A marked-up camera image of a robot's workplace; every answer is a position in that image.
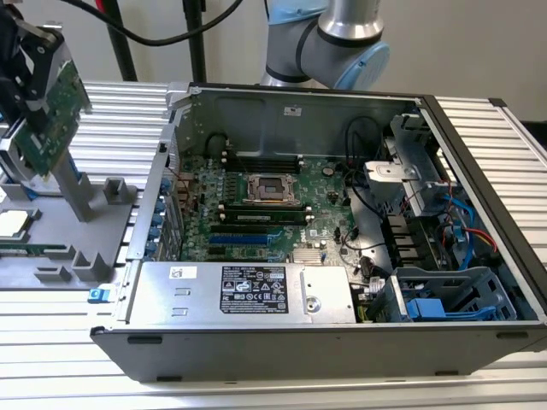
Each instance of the slotted aluminum surface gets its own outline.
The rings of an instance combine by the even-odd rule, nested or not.
[[[82,120],[71,146],[78,166],[96,180],[118,170],[143,188],[144,170],[165,123],[166,86],[89,83],[87,89],[95,114]],[[124,241],[130,236],[131,229]],[[0,292],[0,408],[528,410],[547,405],[545,352],[512,354],[468,377],[140,384],[92,343],[91,323],[112,306],[88,305],[86,296],[84,291]]]
[[[508,108],[487,99],[437,100],[547,267],[547,152]],[[448,170],[442,155],[441,162]]]

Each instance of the white wall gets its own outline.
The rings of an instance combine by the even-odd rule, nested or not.
[[[207,0],[205,20],[231,2]],[[145,37],[185,31],[181,0],[120,4],[126,26]],[[36,23],[62,21],[83,77],[120,79],[103,23],[56,0],[25,0],[21,11]],[[523,119],[547,119],[547,1],[383,0],[380,12],[391,62],[374,90],[502,97]],[[205,33],[209,81],[258,82],[266,41],[262,0],[245,0]],[[132,44],[132,50],[140,80],[191,79],[185,44],[161,49]]]

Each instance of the motherboard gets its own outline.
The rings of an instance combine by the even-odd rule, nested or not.
[[[341,249],[341,235],[354,219],[344,170],[335,158],[193,155],[181,165],[181,260],[351,269],[358,257]]]

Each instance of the cpu socket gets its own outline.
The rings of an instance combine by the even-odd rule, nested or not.
[[[244,202],[264,205],[299,205],[294,197],[291,175],[250,175],[247,184],[247,199]]]

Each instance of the warning symbol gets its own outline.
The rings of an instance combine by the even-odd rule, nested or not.
[[[235,283],[232,280],[225,280],[222,282],[222,291],[223,292],[233,292],[235,288]]]

